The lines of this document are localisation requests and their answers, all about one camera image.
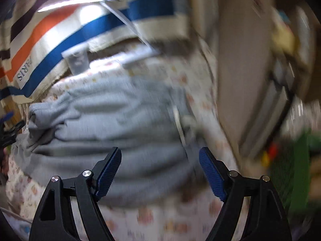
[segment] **green object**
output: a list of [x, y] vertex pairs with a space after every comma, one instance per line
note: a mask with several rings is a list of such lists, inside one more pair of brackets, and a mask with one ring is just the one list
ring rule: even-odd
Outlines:
[[[271, 165], [271, 179], [287, 213], [308, 209], [310, 188], [310, 132], [305, 132], [292, 148], [279, 154]], [[312, 139], [314, 146], [321, 143]]]
[[314, 135], [314, 134], [309, 135], [308, 144], [309, 144], [310, 151], [320, 152], [321, 151], [320, 135]]
[[7, 146], [7, 153], [8, 153], [8, 156], [11, 154], [11, 145]]

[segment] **white patterned sheet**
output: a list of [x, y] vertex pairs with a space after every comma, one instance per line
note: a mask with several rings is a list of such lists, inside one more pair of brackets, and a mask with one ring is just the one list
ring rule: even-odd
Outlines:
[[[162, 56], [146, 59], [130, 70], [89, 70], [75, 78], [60, 80], [43, 101], [56, 100], [64, 91], [111, 76], [141, 75], [171, 86], [183, 86], [208, 147], [229, 169], [238, 170], [227, 139], [216, 116], [217, 62], [207, 44], [198, 38], [188, 57]], [[7, 195], [20, 215], [32, 219], [45, 187], [24, 175], [9, 158]], [[115, 240], [119, 241], [204, 241], [220, 212], [222, 202], [210, 187], [196, 193], [178, 193], [157, 204], [134, 209], [100, 206], [102, 215]], [[75, 222], [82, 240], [87, 240], [77, 203], [72, 200]], [[248, 206], [244, 202], [233, 240], [239, 240], [245, 225]]]

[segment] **blanket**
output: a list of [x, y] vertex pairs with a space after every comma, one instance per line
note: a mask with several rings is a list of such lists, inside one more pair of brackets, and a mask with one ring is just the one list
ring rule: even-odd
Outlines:
[[136, 206], [186, 183], [203, 181], [201, 138], [181, 143], [174, 111], [191, 116], [184, 89], [137, 77], [117, 77], [34, 103], [29, 133], [12, 147], [20, 168], [41, 185], [91, 169], [114, 146], [123, 158], [105, 202]]

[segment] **blue gripper pad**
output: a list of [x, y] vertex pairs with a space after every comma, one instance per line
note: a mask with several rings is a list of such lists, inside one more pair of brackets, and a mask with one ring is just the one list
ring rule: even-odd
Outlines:
[[224, 189], [224, 179], [219, 173], [217, 167], [214, 165], [214, 162], [221, 161], [217, 161], [211, 151], [207, 147], [203, 147], [199, 151], [199, 162], [214, 195], [224, 202], [227, 198], [227, 194]]
[[102, 173], [99, 175], [97, 179], [97, 186], [95, 192], [95, 198], [99, 201], [102, 197], [107, 195], [109, 187], [113, 182], [115, 174], [118, 170], [118, 167], [121, 163], [121, 151], [120, 149], [116, 149], [113, 153], [111, 159], [106, 164], [105, 168], [103, 169]]
[[1, 121], [1, 122], [8, 121], [8, 120], [10, 120], [10, 119], [13, 117], [13, 115], [14, 115], [13, 111], [10, 111], [10, 112], [8, 112], [7, 114], [5, 114], [4, 116], [2, 116], [2, 117], [0, 118], [0, 121]]

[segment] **folded gray fabric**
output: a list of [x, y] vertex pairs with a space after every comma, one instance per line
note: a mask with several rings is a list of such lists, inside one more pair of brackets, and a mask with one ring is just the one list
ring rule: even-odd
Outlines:
[[16, 163], [46, 186], [91, 169], [114, 146], [122, 162], [105, 202], [136, 206], [164, 197], [187, 182], [203, 180], [198, 151], [185, 148], [173, 115], [191, 115], [182, 88], [140, 78], [110, 78], [65, 92], [57, 101], [34, 103], [29, 133], [12, 147]]

